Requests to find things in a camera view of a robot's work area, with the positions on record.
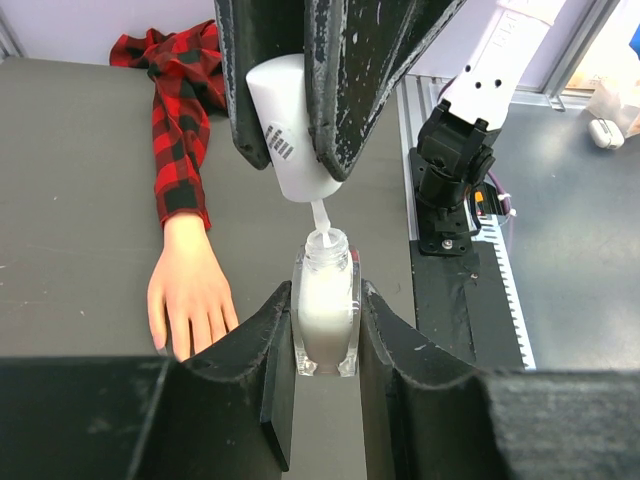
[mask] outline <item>finger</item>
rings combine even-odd
[[[173,353],[183,362],[191,356],[191,336],[189,333],[189,317],[186,309],[181,305],[167,304],[169,321],[171,323],[171,339],[173,340]]]
[[[213,343],[216,343],[227,334],[220,307],[209,310],[209,323],[211,324],[211,339]]]
[[[211,325],[205,310],[191,315],[191,330],[193,331],[193,350],[196,353],[211,346]]]
[[[147,292],[147,312],[149,315],[149,329],[153,337],[156,350],[161,350],[167,344],[167,319],[164,315],[164,295],[162,289],[149,285]]]
[[[224,322],[227,324],[227,330],[231,331],[238,326],[238,315],[236,315],[231,297],[222,302],[222,314]]]

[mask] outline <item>gray surface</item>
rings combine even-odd
[[[12,59],[0,92],[0,355],[153,354],[152,83],[142,71]],[[393,99],[327,209],[360,249],[364,276],[413,321],[396,112]],[[226,119],[212,123],[210,238],[247,318],[291,277],[311,210],[240,157]],[[357,379],[299,377],[285,477],[365,478]]]
[[[592,118],[512,105],[495,145],[538,369],[640,368],[640,137],[601,150]]]

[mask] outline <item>wrist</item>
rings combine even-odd
[[[175,242],[183,238],[206,236],[204,221],[197,213],[176,213],[164,224],[165,243]]]

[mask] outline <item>red and black plaid shirt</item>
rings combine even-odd
[[[145,38],[120,37],[111,65],[146,68],[153,98],[155,194],[160,222],[178,212],[198,213],[211,226],[199,169],[209,142],[208,115],[226,109],[222,55],[213,21],[178,34],[150,29]]]

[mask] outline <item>white liquid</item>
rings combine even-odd
[[[298,323],[308,357],[320,366],[340,364],[353,331],[353,262],[314,271],[302,267]]]
[[[313,222],[316,225],[316,230],[322,234],[322,243],[325,248],[329,248],[331,246],[331,239],[329,238],[331,222],[324,208],[324,202],[322,200],[311,202],[311,208],[313,209]]]

